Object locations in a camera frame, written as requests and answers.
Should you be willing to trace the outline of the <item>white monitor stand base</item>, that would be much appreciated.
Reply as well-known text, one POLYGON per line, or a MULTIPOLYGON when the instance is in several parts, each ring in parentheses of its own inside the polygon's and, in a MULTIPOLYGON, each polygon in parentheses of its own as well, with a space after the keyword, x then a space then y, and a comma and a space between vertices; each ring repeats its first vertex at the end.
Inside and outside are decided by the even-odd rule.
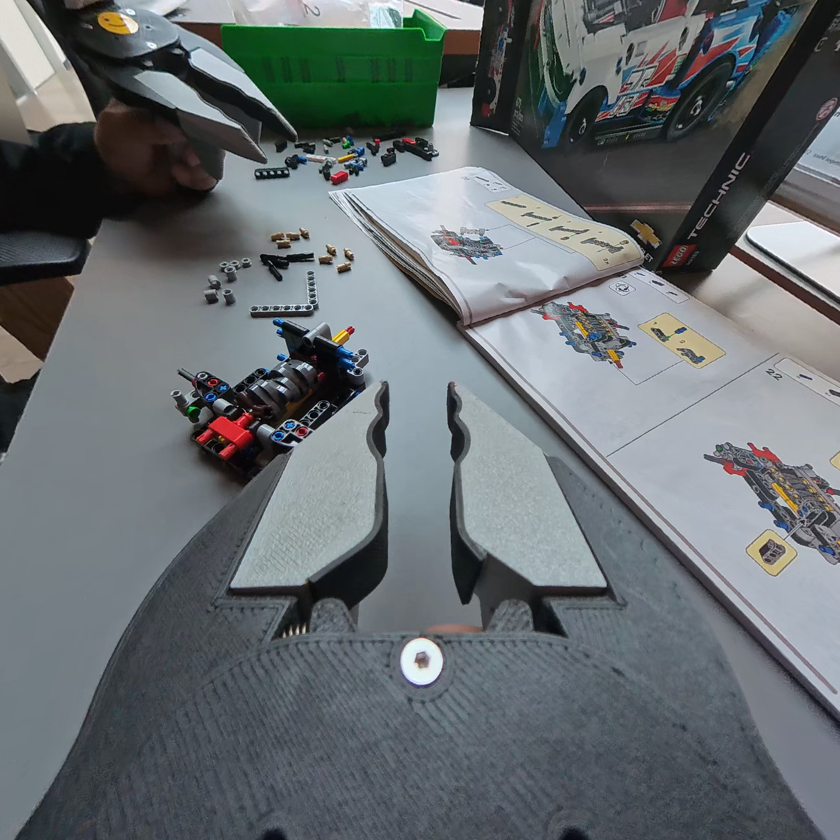
POLYGON ((752 226, 747 241, 815 287, 839 298, 839 237, 810 222, 752 226))

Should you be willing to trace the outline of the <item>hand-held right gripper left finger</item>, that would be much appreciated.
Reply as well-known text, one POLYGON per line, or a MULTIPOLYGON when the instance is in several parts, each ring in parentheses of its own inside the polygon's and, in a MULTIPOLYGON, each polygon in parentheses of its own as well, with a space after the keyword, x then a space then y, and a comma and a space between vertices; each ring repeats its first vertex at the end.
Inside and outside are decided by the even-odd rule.
POLYGON ((300 444, 275 481, 229 583, 234 595, 355 608, 387 568, 389 388, 371 385, 300 444))

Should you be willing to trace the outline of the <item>pile of small lego pieces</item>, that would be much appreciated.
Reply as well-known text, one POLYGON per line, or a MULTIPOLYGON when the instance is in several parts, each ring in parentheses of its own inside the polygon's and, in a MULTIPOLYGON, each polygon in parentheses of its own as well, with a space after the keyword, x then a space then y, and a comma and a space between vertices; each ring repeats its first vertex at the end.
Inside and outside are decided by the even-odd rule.
POLYGON ((346 133, 320 141, 298 141, 282 163, 265 167, 286 166, 292 173, 302 166, 312 165, 326 182, 337 186, 350 176, 363 173, 373 161, 381 162, 384 167, 394 165, 399 154, 433 161, 438 158, 439 149, 423 136, 411 136, 400 130, 381 133, 364 144, 346 133))

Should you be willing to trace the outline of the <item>large lego car box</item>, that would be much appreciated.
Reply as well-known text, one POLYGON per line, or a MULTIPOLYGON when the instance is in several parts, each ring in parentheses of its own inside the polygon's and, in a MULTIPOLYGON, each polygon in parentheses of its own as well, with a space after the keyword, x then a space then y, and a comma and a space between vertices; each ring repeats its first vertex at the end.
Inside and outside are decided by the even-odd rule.
POLYGON ((838 108, 838 1, 534 2, 509 132, 649 268, 716 268, 838 108))

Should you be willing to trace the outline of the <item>grey angled lego beam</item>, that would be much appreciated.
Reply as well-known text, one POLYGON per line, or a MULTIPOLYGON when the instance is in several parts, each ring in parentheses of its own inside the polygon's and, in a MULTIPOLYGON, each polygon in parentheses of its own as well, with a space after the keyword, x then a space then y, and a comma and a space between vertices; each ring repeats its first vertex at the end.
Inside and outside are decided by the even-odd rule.
POLYGON ((299 319, 314 315, 319 309, 319 293, 313 271, 309 271, 307 274, 306 294, 307 299, 303 303, 252 306, 248 309, 248 314, 253 319, 299 319))

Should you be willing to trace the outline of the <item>partly built lego chassis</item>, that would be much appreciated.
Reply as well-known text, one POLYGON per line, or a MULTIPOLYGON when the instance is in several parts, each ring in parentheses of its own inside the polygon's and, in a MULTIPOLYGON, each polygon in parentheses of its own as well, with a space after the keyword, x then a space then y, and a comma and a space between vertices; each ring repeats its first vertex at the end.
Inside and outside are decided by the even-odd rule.
POLYGON ((180 369, 189 393, 173 391, 191 440, 209 458, 247 480, 286 455, 365 388, 367 350, 346 348, 354 327, 333 332, 275 318, 288 352, 272 368, 259 367, 231 385, 208 371, 180 369))

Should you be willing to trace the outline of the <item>group of grey lego bushes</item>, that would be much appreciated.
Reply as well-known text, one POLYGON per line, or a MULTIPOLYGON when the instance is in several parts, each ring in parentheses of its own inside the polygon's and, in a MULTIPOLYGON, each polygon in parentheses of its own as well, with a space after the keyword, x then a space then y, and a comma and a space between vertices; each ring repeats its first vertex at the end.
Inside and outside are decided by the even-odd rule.
POLYGON ((222 302, 227 307, 233 307, 237 303, 235 286, 239 277, 245 270, 254 265, 249 257, 222 261, 218 264, 217 273, 206 277, 203 298, 207 305, 216 305, 222 302))

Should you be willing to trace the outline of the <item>clear plastic bag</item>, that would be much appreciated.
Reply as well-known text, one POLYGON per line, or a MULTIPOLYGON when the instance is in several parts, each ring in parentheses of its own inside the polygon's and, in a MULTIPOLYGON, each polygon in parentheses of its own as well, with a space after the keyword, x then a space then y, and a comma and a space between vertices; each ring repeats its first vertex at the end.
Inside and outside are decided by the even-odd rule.
POLYGON ((176 2, 197 20, 268 27, 401 28, 403 1, 176 2))

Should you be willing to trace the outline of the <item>green plastic bin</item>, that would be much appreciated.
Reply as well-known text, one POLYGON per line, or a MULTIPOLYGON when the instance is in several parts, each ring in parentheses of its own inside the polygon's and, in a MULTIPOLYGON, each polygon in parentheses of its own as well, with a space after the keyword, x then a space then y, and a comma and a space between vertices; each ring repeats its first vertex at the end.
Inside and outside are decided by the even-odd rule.
POLYGON ((224 51, 298 130, 434 122, 446 27, 416 10, 403 28, 224 25, 224 51))

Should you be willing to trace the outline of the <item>person's left forearm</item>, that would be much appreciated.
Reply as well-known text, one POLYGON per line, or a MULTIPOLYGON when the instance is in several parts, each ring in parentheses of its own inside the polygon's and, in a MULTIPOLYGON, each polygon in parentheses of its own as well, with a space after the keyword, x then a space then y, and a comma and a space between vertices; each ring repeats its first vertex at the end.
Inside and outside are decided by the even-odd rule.
POLYGON ((1 231, 38 230, 93 237, 104 218, 141 203, 111 178, 92 122, 30 132, 30 145, 1 142, 1 231))

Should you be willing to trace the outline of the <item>group of tan lego pins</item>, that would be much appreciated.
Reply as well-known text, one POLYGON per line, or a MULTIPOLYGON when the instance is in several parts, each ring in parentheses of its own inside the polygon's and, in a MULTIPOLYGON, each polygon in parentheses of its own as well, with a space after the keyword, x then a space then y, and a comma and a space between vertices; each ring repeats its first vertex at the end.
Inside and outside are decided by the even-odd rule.
MULTIPOLYGON (((284 253, 312 252, 305 250, 292 250, 292 247, 298 245, 299 243, 303 243, 305 245, 310 240, 310 237, 310 232, 305 227, 299 227, 297 230, 276 232, 270 236, 270 241, 275 244, 276 250, 267 254, 278 256, 284 253)), ((314 255, 314 261, 290 263, 290 266, 318 263, 321 266, 335 266, 336 270, 342 274, 350 271, 354 262, 354 252, 350 248, 345 248, 343 250, 344 260, 337 261, 340 258, 340 252, 331 244, 325 245, 324 253, 322 255, 316 255, 315 253, 314 255)))

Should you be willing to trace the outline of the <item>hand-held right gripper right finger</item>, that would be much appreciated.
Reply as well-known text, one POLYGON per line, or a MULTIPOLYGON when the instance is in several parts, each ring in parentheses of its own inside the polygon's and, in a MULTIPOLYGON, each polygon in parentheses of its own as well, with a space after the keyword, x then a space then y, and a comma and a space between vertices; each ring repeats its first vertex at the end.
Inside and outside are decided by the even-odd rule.
POLYGON ((451 562, 460 601, 601 595, 606 578, 540 447, 448 385, 451 562))

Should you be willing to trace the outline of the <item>person's left hand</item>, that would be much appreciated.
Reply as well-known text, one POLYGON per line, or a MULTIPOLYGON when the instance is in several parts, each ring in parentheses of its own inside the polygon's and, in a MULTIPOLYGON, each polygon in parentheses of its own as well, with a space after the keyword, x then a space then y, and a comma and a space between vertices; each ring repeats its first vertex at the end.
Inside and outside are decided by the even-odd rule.
POLYGON ((163 197, 178 187, 206 193, 217 183, 183 132, 143 108, 111 100, 98 115, 94 141, 110 174, 133 193, 163 197))

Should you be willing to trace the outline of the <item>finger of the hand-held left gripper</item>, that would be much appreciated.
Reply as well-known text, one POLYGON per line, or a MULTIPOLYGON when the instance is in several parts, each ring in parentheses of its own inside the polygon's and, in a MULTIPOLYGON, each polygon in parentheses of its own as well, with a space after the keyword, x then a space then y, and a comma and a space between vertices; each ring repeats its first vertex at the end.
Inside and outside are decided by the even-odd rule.
POLYGON ((230 115, 187 86, 174 87, 174 102, 182 128, 189 136, 247 160, 266 163, 259 146, 259 121, 237 107, 230 115))
POLYGON ((298 134, 271 101, 237 65, 203 47, 186 49, 185 79, 190 87, 213 100, 241 110, 288 140, 298 134))

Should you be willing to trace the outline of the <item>open lego instruction booklet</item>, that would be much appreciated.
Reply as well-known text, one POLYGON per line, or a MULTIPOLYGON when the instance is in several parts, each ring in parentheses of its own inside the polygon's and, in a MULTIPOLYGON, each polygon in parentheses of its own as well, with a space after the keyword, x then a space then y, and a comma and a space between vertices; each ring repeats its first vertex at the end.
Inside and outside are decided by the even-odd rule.
POLYGON ((838 715, 838 383, 492 171, 330 196, 838 715))

